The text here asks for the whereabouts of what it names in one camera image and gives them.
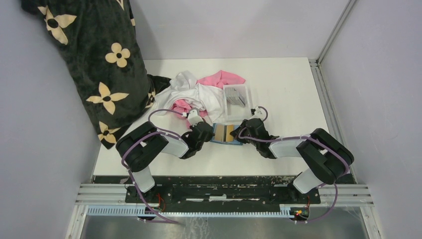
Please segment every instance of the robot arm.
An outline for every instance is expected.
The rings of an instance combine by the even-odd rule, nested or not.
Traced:
[[[174,135],[157,131],[151,122],[146,122],[121,138],[116,149],[127,164],[132,175],[142,192],[147,192],[155,185],[148,165],[159,153],[167,153],[181,159],[187,159],[201,150],[204,142],[208,142],[214,136],[212,126],[206,123],[197,109],[192,109],[186,114],[191,124],[190,129],[178,138]],[[126,152],[138,143],[127,155]]]
[[[281,140],[278,136],[270,135],[265,129],[261,109],[254,111],[255,114],[251,119],[245,119],[240,127],[230,134],[242,143],[253,144],[265,158],[302,157],[309,169],[299,174],[288,185],[293,186],[301,194],[322,184],[334,184],[348,171],[348,167],[345,168],[344,163],[331,152],[321,153],[324,148],[315,143],[315,140],[337,153],[347,165],[353,163],[351,152],[324,129],[317,128],[307,135],[308,139],[292,137]]]

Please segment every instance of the pink cloth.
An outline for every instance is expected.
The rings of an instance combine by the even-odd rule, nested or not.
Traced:
[[[215,73],[214,75],[207,76],[198,80],[197,84],[201,84],[204,86],[214,86],[214,87],[223,89],[224,85],[243,84],[245,83],[245,81],[246,80],[244,78],[236,74],[233,74],[227,71],[219,71]],[[172,108],[172,110],[180,112],[180,113],[189,112],[191,109],[192,107],[185,100],[176,100]],[[201,117],[205,117],[207,115],[208,115],[207,111],[200,111]],[[189,128],[190,124],[188,121],[186,121],[186,124]]]
[[[207,76],[197,81],[197,84],[214,86],[220,89],[223,89],[224,85],[237,85],[243,83],[245,83],[244,78],[227,71],[219,71],[212,76]]]

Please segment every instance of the small box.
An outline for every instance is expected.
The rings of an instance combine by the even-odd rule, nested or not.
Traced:
[[[234,88],[245,101],[245,106],[232,104],[229,96],[226,94],[226,88]],[[249,97],[249,90],[245,84],[240,85],[225,85],[223,86],[223,97],[224,97],[224,118],[226,121],[242,121],[249,119],[252,116],[251,113],[251,101]]]
[[[225,125],[222,123],[214,123],[212,125],[214,137],[212,137],[211,142],[221,143],[221,144],[230,144],[230,145],[242,145],[241,142],[237,141],[230,135],[230,133],[237,129],[239,125],[229,124]]]

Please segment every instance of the red wire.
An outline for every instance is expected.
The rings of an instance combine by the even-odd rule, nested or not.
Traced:
[[[308,209],[310,205],[311,205],[311,198],[308,195],[308,204],[306,205],[305,209]]]
[[[164,210],[166,209],[166,202],[164,201],[164,199],[160,196],[160,194],[157,194],[158,196],[158,208],[160,208],[161,206],[161,201],[163,201],[164,207],[161,210],[161,212],[164,212]]]

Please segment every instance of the white table surface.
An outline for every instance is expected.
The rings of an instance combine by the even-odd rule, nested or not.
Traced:
[[[269,111],[265,127],[272,135],[296,136],[320,127],[328,131],[314,78],[307,58],[244,58],[146,60],[149,74],[175,77],[189,70],[198,79],[224,70],[246,79],[254,106]],[[136,121],[130,132],[147,121],[149,112]],[[153,116],[153,123],[182,134],[188,129],[182,119],[171,115]],[[128,175],[113,147],[101,146],[94,175]],[[205,143],[189,159],[161,153],[150,164],[157,176],[265,176],[297,175],[308,167],[301,158],[263,158],[251,144],[243,146]]]

